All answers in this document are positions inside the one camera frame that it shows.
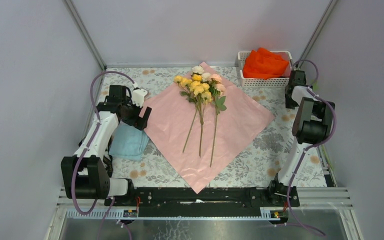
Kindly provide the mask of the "pink purple wrapping paper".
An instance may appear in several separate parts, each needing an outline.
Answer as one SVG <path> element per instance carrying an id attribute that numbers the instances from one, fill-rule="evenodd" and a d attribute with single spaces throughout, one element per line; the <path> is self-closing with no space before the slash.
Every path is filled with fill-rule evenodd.
<path id="1" fill-rule="evenodd" d="M 226 110 L 215 114 L 207 105 L 203 118 L 172 83 L 147 99 L 151 108 L 145 133 L 168 163 L 195 192 L 201 192 L 273 120 L 273 114 L 237 86 L 235 76 L 220 68 L 202 67 L 221 76 Z"/>

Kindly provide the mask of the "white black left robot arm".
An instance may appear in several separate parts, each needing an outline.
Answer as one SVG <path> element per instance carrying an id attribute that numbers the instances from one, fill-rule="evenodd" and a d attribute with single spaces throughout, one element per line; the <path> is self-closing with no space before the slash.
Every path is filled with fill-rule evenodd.
<path id="1" fill-rule="evenodd" d="M 152 109 L 143 107 L 149 92 L 137 85 L 110 85 L 109 94 L 96 105 L 91 128 L 72 156 L 61 161 L 65 193 L 69 199 L 106 199 L 116 197 L 124 206 L 132 204 L 135 192 L 131 180 L 113 178 L 106 158 L 111 138 L 119 123 L 137 130 L 147 127 Z"/>

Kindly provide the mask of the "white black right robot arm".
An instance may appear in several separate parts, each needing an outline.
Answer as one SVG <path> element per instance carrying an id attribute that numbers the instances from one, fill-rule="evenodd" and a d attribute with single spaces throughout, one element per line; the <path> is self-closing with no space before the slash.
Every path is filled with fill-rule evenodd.
<path id="1" fill-rule="evenodd" d="M 281 205 L 287 194 L 284 189 L 295 187 L 306 152 L 310 147 L 323 144 L 335 127 L 335 103 L 321 99 L 307 85 L 305 72 L 292 70 L 285 87 L 285 107 L 298 108 L 292 124 L 294 137 L 289 155 L 282 169 L 272 181 L 275 186 L 267 191 L 267 201 L 273 206 Z"/>

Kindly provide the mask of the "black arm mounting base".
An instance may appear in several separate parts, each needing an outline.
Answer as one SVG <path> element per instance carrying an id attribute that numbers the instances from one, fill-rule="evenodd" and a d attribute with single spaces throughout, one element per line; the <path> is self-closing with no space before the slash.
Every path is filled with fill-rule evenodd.
<path id="1" fill-rule="evenodd" d="M 286 198 L 264 187 L 137 187 L 115 197 L 115 207 L 132 207 L 139 217 L 260 217 L 261 208 L 299 207 L 296 188 Z"/>

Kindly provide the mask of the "pink fake flower stem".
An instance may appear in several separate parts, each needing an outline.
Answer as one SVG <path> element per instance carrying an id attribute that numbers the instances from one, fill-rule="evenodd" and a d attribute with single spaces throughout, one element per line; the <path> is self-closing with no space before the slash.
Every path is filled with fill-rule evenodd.
<path id="1" fill-rule="evenodd" d="M 212 139 L 211 158 L 209 164 L 209 166 L 212 167 L 216 145 L 218 116 L 221 112 L 225 111 L 227 107 L 225 106 L 226 87 L 222 83 L 222 77 L 219 74 L 211 74 L 209 76 L 208 82 L 210 83 L 210 93 L 212 95 L 212 102 L 214 105 L 214 131 Z"/>

